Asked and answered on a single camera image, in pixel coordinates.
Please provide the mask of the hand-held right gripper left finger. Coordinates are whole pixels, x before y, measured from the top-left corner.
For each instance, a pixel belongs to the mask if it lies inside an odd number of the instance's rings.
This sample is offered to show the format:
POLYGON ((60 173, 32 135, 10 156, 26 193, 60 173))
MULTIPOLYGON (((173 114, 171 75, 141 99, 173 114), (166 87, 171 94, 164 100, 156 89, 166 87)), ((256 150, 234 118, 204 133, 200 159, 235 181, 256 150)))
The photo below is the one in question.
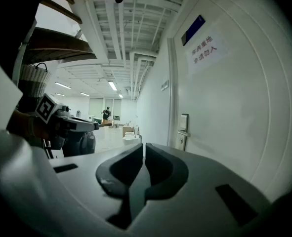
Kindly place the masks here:
POLYGON ((101 163, 96 179, 107 195, 124 199, 143 165, 143 144, 122 152, 101 163))

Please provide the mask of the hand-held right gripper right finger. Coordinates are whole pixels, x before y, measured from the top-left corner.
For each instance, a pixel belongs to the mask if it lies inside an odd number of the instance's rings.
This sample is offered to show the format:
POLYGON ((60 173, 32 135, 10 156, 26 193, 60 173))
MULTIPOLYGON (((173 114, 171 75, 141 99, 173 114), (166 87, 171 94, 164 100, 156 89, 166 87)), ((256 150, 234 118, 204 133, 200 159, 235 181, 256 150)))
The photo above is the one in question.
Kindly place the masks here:
POLYGON ((188 180, 189 170, 186 163, 151 143, 146 144, 145 165, 151 183, 145 190, 146 200, 170 199, 188 180))

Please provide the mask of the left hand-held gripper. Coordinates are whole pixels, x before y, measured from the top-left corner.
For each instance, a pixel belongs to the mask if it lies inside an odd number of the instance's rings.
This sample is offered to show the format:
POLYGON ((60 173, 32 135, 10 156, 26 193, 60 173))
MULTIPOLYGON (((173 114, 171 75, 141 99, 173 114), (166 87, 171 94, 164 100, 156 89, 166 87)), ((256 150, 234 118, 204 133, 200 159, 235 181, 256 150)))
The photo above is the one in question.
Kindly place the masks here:
POLYGON ((69 131, 92 132, 99 130, 99 123, 72 117, 69 114, 68 106, 56 101, 46 93, 39 101, 35 112, 46 124, 50 146, 53 150, 60 150, 63 147, 69 131))

